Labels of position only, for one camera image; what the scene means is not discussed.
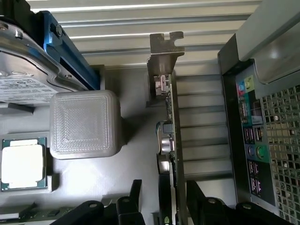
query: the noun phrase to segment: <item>metal mesh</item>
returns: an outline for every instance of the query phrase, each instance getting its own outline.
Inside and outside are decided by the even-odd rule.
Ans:
[[[300,85],[261,101],[279,214],[300,225]]]

